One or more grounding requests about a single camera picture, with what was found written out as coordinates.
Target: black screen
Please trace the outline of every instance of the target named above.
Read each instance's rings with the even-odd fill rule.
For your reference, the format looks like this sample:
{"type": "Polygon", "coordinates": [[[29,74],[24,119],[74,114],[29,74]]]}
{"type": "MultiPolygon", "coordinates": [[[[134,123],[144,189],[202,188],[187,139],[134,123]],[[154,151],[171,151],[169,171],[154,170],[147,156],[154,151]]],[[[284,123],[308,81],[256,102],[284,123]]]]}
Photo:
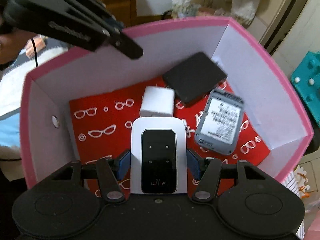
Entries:
{"type": "Polygon", "coordinates": [[[148,194],[170,194],[177,189],[176,135],[172,130],[142,134],[141,189],[148,194]]]}

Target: person's arm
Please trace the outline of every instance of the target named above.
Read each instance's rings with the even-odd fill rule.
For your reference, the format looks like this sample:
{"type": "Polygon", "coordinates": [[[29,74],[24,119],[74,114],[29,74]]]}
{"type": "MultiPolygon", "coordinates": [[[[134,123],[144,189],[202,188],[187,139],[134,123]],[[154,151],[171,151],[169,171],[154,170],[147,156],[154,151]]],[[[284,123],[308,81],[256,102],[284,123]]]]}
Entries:
{"type": "Polygon", "coordinates": [[[0,65],[15,60],[27,41],[34,36],[36,34],[18,29],[12,33],[0,35],[0,65]]]}

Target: black square object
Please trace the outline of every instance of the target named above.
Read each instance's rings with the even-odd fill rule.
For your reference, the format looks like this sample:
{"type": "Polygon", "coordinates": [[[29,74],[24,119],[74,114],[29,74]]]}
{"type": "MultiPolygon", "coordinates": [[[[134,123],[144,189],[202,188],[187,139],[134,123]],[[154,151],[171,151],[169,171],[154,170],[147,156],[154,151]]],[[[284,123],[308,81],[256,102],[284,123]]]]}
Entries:
{"type": "Polygon", "coordinates": [[[198,52],[163,74],[163,79],[186,105],[195,103],[227,75],[203,52],[198,52]]]}

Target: gray device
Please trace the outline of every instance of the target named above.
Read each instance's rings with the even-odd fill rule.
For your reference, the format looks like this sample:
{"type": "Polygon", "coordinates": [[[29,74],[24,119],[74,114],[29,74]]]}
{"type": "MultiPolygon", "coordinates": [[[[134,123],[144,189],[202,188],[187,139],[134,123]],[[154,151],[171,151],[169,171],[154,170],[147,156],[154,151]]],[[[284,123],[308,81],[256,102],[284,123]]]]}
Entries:
{"type": "Polygon", "coordinates": [[[243,115],[244,102],[240,97],[212,90],[195,133],[195,142],[217,153],[231,155],[238,142],[243,115]]]}

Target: light blue fabric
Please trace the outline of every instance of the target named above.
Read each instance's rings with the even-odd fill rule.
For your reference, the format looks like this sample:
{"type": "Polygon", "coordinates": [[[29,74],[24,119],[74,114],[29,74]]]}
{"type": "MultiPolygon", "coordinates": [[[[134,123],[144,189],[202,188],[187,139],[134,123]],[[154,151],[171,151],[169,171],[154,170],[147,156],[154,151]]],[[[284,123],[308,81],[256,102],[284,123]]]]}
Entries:
{"type": "Polygon", "coordinates": [[[0,146],[20,148],[20,111],[0,120],[0,146]]]}

